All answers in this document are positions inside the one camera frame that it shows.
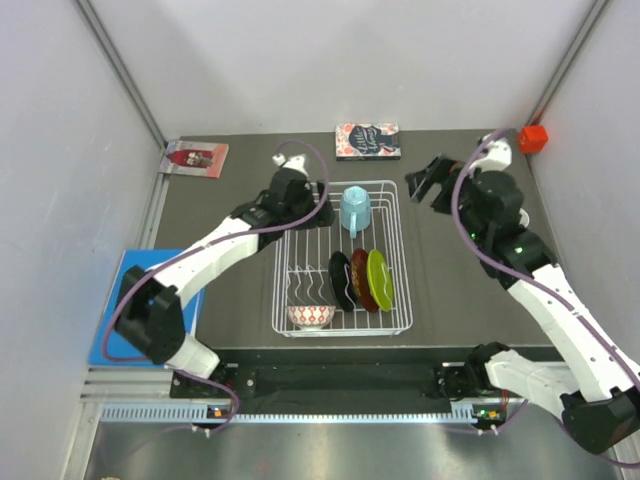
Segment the salmon pink mug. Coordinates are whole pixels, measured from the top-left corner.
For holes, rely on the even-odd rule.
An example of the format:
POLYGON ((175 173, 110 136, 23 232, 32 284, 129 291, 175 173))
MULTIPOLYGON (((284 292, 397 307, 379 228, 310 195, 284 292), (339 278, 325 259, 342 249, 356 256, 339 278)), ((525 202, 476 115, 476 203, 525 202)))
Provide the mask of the salmon pink mug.
POLYGON ((529 223, 530 223, 529 214, 526 212, 525 209, 520 209, 519 210, 519 225, 522 226, 523 228, 527 228, 529 226, 529 223))

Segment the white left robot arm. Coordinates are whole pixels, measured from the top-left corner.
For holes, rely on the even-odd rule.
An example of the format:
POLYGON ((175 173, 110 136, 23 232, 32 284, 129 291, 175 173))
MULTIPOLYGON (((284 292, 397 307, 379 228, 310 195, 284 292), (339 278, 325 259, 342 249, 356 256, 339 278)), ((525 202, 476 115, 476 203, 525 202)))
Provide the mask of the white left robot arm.
POLYGON ((123 276, 109 329, 143 358, 192 377, 205 396, 226 387, 219 356, 186 332, 183 307, 236 263, 279 240, 288 230, 333 224, 328 184, 279 169, 269 187, 236 207, 208 236, 147 270, 134 266, 123 276))

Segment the light blue mug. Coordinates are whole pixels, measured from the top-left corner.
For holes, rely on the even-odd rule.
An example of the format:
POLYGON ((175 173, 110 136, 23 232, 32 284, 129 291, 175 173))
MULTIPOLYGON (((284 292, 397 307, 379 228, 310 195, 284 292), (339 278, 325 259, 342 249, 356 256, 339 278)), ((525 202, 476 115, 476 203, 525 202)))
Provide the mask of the light blue mug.
POLYGON ((371 199, 369 193, 360 186, 348 187, 340 200, 341 226, 355 239, 359 232, 371 224, 371 199))

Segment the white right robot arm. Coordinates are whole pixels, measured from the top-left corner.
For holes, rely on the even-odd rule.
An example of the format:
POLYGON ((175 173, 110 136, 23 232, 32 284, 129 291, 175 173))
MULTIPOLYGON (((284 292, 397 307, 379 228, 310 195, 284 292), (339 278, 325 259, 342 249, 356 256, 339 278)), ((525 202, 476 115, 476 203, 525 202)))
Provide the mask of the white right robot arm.
POLYGON ((521 222, 524 195, 511 175, 477 168, 465 173, 446 156, 405 176, 410 199, 419 203, 440 188, 431 203, 453 217, 485 273, 538 323, 564 360, 552 370, 499 342, 468 355, 462 384, 449 396, 507 390, 553 415, 584 450, 602 454, 639 429, 639 367, 618 350, 573 293, 556 257, 521 222))

